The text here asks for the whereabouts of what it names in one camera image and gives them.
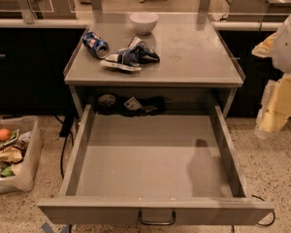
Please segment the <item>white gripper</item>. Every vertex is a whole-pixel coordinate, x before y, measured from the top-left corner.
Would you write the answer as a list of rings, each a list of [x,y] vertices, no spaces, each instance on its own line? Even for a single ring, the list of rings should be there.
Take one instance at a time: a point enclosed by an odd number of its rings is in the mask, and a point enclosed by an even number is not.
[[[255,46],[251,53],[262,58],[272,57],[276,69],[289,73],[276,82],[269,80],[265,86],[254,133],[267,139],[279,132],[291,117],[291,14],[276,34]]]

